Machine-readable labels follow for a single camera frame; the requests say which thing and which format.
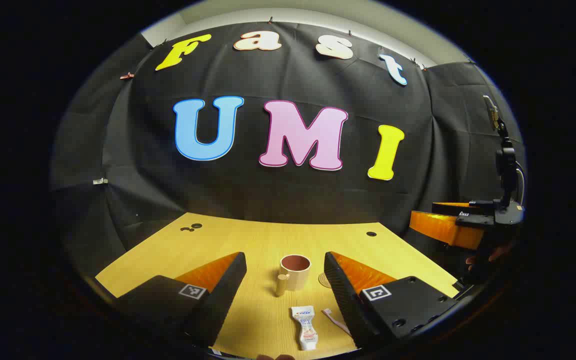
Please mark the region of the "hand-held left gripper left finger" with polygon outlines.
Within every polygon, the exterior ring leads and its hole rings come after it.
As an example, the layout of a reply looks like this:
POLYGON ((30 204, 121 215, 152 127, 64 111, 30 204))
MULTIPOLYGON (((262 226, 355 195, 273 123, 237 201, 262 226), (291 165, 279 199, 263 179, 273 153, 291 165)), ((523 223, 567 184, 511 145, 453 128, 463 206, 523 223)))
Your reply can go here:
POLYGON ((114 304, 138 326, 172 342, 211 347, 247 273, 236 251, 176 278, 155 275, 114 304))

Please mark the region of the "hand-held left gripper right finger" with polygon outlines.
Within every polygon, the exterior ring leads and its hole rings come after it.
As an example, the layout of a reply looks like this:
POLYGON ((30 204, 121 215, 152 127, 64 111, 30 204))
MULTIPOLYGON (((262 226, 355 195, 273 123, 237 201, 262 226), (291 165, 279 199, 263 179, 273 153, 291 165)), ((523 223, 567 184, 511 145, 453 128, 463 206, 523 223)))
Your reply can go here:
POLYGON ((458 303, 418 276, 396 279, 336 251, 325 253, 324 273, 360 349, 406 342, 458 303))

